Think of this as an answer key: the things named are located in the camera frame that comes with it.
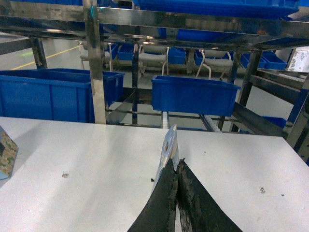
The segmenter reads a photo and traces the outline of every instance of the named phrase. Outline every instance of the white tabletop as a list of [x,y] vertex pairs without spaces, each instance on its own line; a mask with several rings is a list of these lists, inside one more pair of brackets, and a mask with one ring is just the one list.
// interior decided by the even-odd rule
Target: white tabletop
[[[126,232],[150,197],[167,132],[3,117],[0,125],[19,146],[13,177],[0,181],[2,232]],[[282,138],[177,133],[181,158],[244,232],[308,231],[309,167]]]

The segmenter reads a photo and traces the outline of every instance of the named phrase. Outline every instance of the metal bar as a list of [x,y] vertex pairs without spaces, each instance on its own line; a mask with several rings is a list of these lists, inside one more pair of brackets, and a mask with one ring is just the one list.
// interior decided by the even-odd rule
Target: metal bar
[[251,91],[252,83],[250,83],[250,77],[255,75],[257,67],[259,66],[262,52],[252,52],[249,59],[249,64],[242,82],[238,103],[242,106],[246,106],[249,94]]
[[309,39],[306,22],[100,8],[100,23]]
[[256,72],[256,76],[299,90],[303,87],[305,82],[304,79],[300,78],[301,75],[307,76],[307,73],[277,70],[258,70]]
[[309,121],[307,121],[307,124],[302,130],[295,144],[294,150],[303,159],[303,161],[307,162],[308,164],[308,160],[309,160]]
[[2,40],[2,35],[0,36],[0,55],[32,48],[32,46],[32,40],[29,38],[18,36],[18,39]]
[[294,147],[299,136],[307,124],[309,117],[309,74],[300,90],[298,98],[285,124],[283,131],[288,135],[286,141],[291,147]]
[[194,67],[194,53],[195,49],[189,50],[188,62],[187,62],[187,74],[191,74]]
[[237,78],[237,71],[238,71],[238,67],[239,67],[239,63],[240,63],[240,57],[241,54],[240,53],[234,53],[233,55],[233,65],[231,67],[230,70],[230,75],[227,79],[227,82],[234,84],[236,78]]
[[105,108],[108,109],[108,104],[104,96],[101,41],[98,27],[98,11],[96,9],[97,1],[83,0],[83,5],[95,122],[106,124],[109,121],[108,112],[105,111]]
[[47,62],[44,53],[42,39],[33,38],[32,39],[32,52],[35,60],[37,69],[46,69]]
[[202,120],[204,126],[206,127],[207,131],[214,132],[211,125],[208,123],[208,121],[204,118],[204,115],[199,114],[199,118]]
[[[118,125],[120,126],[128,126],[128,127],[146,127],[146,128],[160,128],[160,126],[156,126],[156,125],[140,125],[140,124],[129,124],[129,123],[119,123]],[[185,128],[185,127],[177,127],[177,130],[182,130],[182,131],[206,131],[203,129],[198,129],[198,128]]]
[[129,110],[132,109],[135,100],[135,94],[132,93],[121,105],[113,110],[109,115],[109,124],[119,124],[126,117]]
[[[148,112],[133,112],[133,111],[124,111],[126,114],[137,114],[137,115],[148,115],[148,116],[162,116],[162,114],[158,113],[148,113]],[[200,119],[200,117],[197,116],[184,116],[184,115],[170,115],[169,117],[178,117],[178,118],[189,118],[189,119]],[[221,118],[211,118],[213,121],[226,121],[226,122],[239,122],[238,120],[235,119],[221,119]]]
[[257,115],[238,103],[235,103],[233,116],[255,134],[270,136],[282,135],[282,129],[280,127],[272,124],[267,119]]
[[294,104],[299,95],[299,90],[283,84],[267,80],[259,76],[251,76],[250,82],[259,89],[262,89],[278,98]]
[[[241,54],[240,53],[234,53],[233,55],[233,65],[230,69],[230,74],[229,74],[229,77],[227,79],[227,82],[231,83],[231,84],[234,84],[235,80],[236,80],[236,77],[237,77],[237,71],[238,71],[238,67],[239,67],[239,63],[240,63],[240,57],[241,57]],[[224,124],[224,116],[220,117],[221,121],[219,121],[218,123],[218,128],[222,131],[222,128],[223,128],[223,124]]]
[[[133,60],[132,60],[132,92],[134,92],[135,101],[132,107],[132,111],[138,111],[138,80],[139,80],[139,45],[134,45]],[[132,123],[137,124],[137,114],[132,114]]]

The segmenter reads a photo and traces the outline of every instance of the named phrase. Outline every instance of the blue crate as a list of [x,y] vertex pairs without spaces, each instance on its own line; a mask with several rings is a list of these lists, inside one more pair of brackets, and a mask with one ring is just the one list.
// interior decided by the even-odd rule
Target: blue crate
[[284,70],[287,63],[277,56],[263,55],[262,58],[266,61],[265,69]]
[[278,19],[298,11],[299,0],[134,0],[142,10]]
[[[212,58],[212,57],[205,57],[205,58],[207,58],[207,59],[222,59],[222,58]],[[202,53],[198,50],[195,51],[194,61],[195,61],[195,65],[201,65],[201,63],[203,61]]]
[[309,1],[308,0],[300,0],[299,6],[309,6]]
[[[234,55],[234,52],[229,52],[230,56],[231,56],[231,59],[233,59],[233,55]],[[222,57],[223,59],[228,59],[228,55],[227,53],[224,55],[224,57]]]
[[[104,84],[123,82],[123,73],[104,72]],[[0,71],[0,116],[94,122],[89,71],[17,70]],[[115,93],[107,92],[108,102]]]
[[223,81],[155,76],[154,110],[231,116],[240,87]]
[[264,56],[264,55],[272,55],[272,56],[276,56],[276,53],[274,53],[274,52],[272,52],[272,51],[265,51],[265,52],[263,52],[262,53],[262,56]]
[[169,64],[184,64],[185,50],[183,48],[172,47],[169,50]]
[[118,43],[115,43],[115,44],[112,44],[112,59],[115,59],[117,54],[118,54],[118,49],[119,49],[119,44]]
[[225,32],[180,29],[177,34],[177,40],[189,40],[189,41],[211,43],[227,35],[228,33]]
[[[241,57],[240,57],[240,62],[241,62],[241,64],[242,64],[245,68],[248,67],[249,58],[250,58],[250,54],[243,54],[243,55],[241,55]],[[261,58],[258,68],[259,68],[259,69],[264,68],[265,64],[266,64],[266,61],[265,61],[263,58]]]
[[[86,75],[90,80],[90,71],[81,69],[39,69],[43,72],[73,73],[76,75]],[[123,95],[124,73],[122,72],[103,72],[103,84],[105,89],[105,98],[108,106],[112,105]]]
[[133,49],[132,44],[124,44],[118,51],[119,60],[132,60],[133,59]]

